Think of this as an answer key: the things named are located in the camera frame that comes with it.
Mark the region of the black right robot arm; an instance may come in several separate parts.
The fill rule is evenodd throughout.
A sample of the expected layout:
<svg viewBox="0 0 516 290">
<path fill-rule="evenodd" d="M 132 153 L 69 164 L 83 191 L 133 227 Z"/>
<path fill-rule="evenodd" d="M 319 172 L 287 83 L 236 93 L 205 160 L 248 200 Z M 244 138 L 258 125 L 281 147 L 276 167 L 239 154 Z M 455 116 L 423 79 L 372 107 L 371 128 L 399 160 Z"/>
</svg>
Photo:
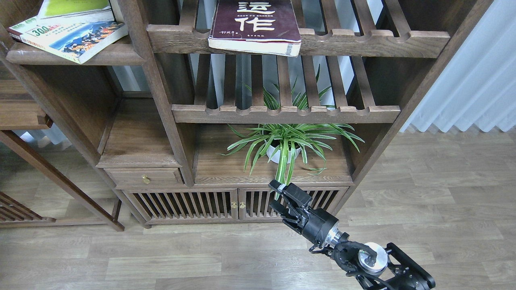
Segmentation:
<svg viewBox="0 0 516 290">
<path fill-rule="evenodd" d="M 295 184 L 272 180 L 269 187 L 286 202 L 270 202 L 283 223 L 313 244 L 311 253 L 333 259 L 364 290 L 435 288 L 433 277 L 395 244 L 388 243 L 384 248 L 373 242 L 352 242 L 347 233 L 339 231 L 339 220 L 324 209 L 312 209 L 312 197 Z"/>
</svg>

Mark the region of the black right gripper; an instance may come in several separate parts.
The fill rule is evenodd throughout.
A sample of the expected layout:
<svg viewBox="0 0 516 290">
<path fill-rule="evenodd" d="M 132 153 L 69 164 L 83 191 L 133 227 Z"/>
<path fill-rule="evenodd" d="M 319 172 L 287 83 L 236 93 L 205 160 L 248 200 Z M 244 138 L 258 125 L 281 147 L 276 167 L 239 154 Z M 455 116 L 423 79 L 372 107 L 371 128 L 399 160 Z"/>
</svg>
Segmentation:
<svg viewBox="0 0 516 290">
<path fill-rule="evenodd" d="M 312 209 L 312 197 L 294 183 L 285 185 L 272 180 L 269 187 L 280 193 L 283 201 L 272 200 L 269 205 L 283 223 L 318 248 L 334 247 L 340 239 L 339 220 L 324 209 Z"/>
</svg>

